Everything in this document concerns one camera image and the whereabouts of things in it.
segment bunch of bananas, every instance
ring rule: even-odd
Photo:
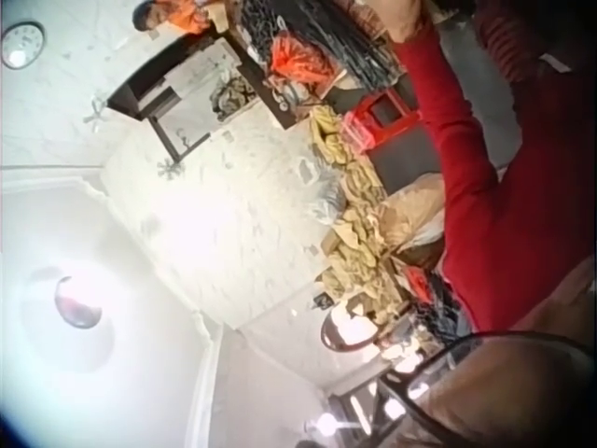
[[[401,303],[390,275],[380,264],[382,246],[372,224],[375,221],[369,219],[385,200],[385,191],[370,161],[356,157],[342,139],[340,117],[331,107],[314,107],[310,125],[314,148],[327,163],[344,172],[340,184],[348,200],[346,210],[332,226],[340,242],[329,254],[330,267],[319,280],[334,301],[362,292],[359,300],[365,313],[372,313],[376,323],[384,325]]]

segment bag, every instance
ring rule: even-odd
[[[308,205],[307,215],[331,226],[346,207],[340,172],[316,156],[300,158],[296,171],[305,187],[316,190],[317,199]]]
[[[271,71],[302,84],[321,84],[334,77],[334,69],[317,47],[304,44],[288,32],[273,39]]]

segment glasses frame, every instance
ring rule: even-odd
[[[455,341],[454,343],[451,343],[444,349],[437,352],[435,355],[419,364],[419,366],[417,366],[415,371],[412,373],[388,371],[378,379],[378,385],[380,385],[390,397],[398,400],[398,402],[404,406],[407,415],[410,415],[417,422],[417,424],[421,425],[425,431],[436,437],[440,442],[446,443],[450,446],[458,446],[460,448],[484,448],[483,445],[466,439],[461,434],[452,431],[442,423],[438,422],[438,420],[431,417],[409,397],[409,387],[424,371],[436,364],[442,358],[449,355],[455,347],[470,341],[482,339],[509,339],[552,343],[562,346],[562,348],[567,350],[577,351],[579,354],[586,356],[589,360],[592,359],[594,361],[595,359],[595,354],[591,352],[589,348],[568,338],[564,338],[563,336],[556,336],[536,331],[487,331],[470,334],[459,339],[458,341]],[[390,379],[390,375],[395,377],[397,381]]]

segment white plastic bag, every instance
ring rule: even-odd
[[[331,226],[344,211],[346,197],[340,183],[336,179],[330,179],[322,184],[318,197],[307,207],[307,214],[317,222]]]
[[[340,185],[341,172],[314,155],[300,158],[296,172],[302,184],[315,193],[316,199],[307,206],[307,215],[331,226],[346,207],[346,197]]]

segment orange shirt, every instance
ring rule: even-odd
[[[168,9],[168,22],[188,33],[199,35],[211,26],[207,13],[194,0],[155,0]]]

